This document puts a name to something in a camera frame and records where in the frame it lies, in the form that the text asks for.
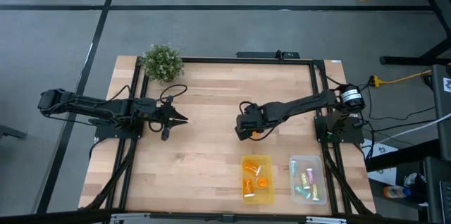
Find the orange object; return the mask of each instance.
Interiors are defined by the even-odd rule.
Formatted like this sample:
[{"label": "orange object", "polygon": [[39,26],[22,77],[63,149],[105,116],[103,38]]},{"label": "orange object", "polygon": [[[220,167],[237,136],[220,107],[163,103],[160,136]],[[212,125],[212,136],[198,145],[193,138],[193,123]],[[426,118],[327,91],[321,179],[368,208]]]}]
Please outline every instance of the orange object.
[{"label": "orange object", "polygon": [[259,189],[266,189],[268,187],[268,179],[266,179],[266,178],[257,178],[255,180],[255,185]]},{"label": "orange object", "polygon": [[244,179],[242,181],[242,190],[243,197],[255,196],[254,186],[252,185],[252,180],[250,179]]},{"label": "orange object", "polygon": [[247,171],[251,172],[252,174],[254,174],[255,176],[259,175],[260,169],[261,169],[260,165],[257,165],[257,164],[255,164],[255,163],[253,163],[251,161],[245,162],[242,167],[245,170],[247,170]]}]

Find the potted plant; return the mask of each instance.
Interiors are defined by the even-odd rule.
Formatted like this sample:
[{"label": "potted plant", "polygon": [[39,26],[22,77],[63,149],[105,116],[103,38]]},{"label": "potted plant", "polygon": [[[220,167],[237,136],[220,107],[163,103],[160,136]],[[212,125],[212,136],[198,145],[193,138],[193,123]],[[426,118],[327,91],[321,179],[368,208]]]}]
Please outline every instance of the potted plant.
[{"label": "potted plant", "polygon": [[150,80],[170,82],[183,75],[183,62],[179,54],[171,44],[153,44],[150,50],[144,52],[140,63]]}]

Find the clear plastic container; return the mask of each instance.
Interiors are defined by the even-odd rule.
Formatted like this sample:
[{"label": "clear plastic container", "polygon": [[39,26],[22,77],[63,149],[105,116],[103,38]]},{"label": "clear plastic container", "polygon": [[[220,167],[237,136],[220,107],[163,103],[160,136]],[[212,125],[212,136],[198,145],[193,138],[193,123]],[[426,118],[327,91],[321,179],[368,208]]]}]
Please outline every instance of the clear plastic container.
[{"label": "clear plastic container", "polygon": [[323,164],[318,156],[291,156],[291,196],[298,204],[325,204]]},{"label": "clear plastic container", "polygon": [[242,195],[245,204],[274,202],[273,166],[270,156],[243,156]]}]

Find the gray floor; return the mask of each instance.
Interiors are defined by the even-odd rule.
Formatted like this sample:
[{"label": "gray floor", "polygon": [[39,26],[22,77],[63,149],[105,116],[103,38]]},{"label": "gray floor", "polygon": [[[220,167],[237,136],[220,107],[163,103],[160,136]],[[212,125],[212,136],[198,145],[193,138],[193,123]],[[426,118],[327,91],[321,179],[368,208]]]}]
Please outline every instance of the gray floor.
[{"label": "gray floor", "polygon": [[[450,15],[449,2],[438,2]],[[0,0],[0,4],[103,3]],[[427,0],[113,0],[113,4],[426,5]],[[57,87],[75,89],[99,15],[99,11],[0,11],[0,124],[28,133],[26,140],[4,137],[0,141],[0,216],[33,211],[62,125],[41,117],[36,109],[39,93]],[[298,51],[303,58],[340,59],[347,81],[361,84],[371,74],[391,80],[424,70],[382,66],[378,57],[418,56],[444,38],[440,23],[430,13],[110,11],[85,95],[104,98],[116,56],[140,55],[150,44],[170,42],[183,56]],[[400,117],[433,106],[431,91],[419,79],[372,89],[371,96],[375,117]],[[433,111],[412,120],[432,118]],[[378,120],[372,124],[385,127],[397,123]],[[76,209],[93,134],[90,127],[74,127],[50,211]],[[417,144],[435,137],[435,128],[428,128],[402,140]],[[406,147],[399,142],[389,144]],[[376,208],[384,216],[416,216],[415,211],[382,199],[376,199]]]}]

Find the wooden table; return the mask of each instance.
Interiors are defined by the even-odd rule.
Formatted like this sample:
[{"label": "wooden table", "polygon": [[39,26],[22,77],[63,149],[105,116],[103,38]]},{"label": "wooden table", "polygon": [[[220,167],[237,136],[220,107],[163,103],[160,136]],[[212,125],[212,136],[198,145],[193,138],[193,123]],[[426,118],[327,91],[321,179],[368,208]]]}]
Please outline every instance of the wooden table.
[{"label": "wooden table", "polygon": [[[135,56],[117,58],[107,99],[131,83],[135,61]],[[341,62],[325,61],[325,64],[329,76],[345,82]],[[142,78],[143,73],[140,73],[137,97]],[[330,214],[329,201],[325,205],[299,205],[290,195],[290,157],[314,155],[322,158],[315,136],[314,112],[291,117],[261,142],[241,142],[234,131],[241,101],[265,104],[311,95],[308,66],[185,63],[185,75],[171,84],[174,83],[189,87],[173,103],[179,113],[189,118],[189,123],[173,128],[166,142],[160,140],[159,133],[144,127],[133,164],[127,210]],[[146,97],[157,99],[161,91],[171,84],[150,82]],[[127,95],[124,92],[119,98],[127,98]],[[108,139],[92,152],[80,206],[90,203],[111,177],[117,146],[117,139]],[[365,206],[375,212],[362,153],[352,144],[341,144],[341,152],[348,183]],[[271,156],[274,204],[242,203],[240,160],[241,156],[249,154]],[[122,182],[119,181],[113,206],[118,205],[121,188]],[[340,186],[336,181],[335,192],[339,209],[343,212]]]}]

